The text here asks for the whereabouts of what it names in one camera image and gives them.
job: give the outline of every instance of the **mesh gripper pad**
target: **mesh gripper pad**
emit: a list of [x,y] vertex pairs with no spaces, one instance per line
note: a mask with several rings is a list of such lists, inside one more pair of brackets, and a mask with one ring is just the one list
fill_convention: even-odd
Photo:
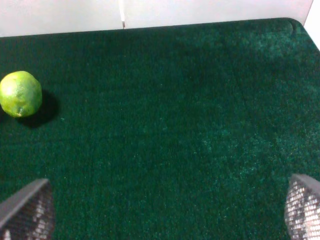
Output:
[[55,228],[52,188],[37,179],[0,204],[0,240],[50,240]]
[[292,240],[320,239],[320,182],[304,174],[292,175],[284,221]]

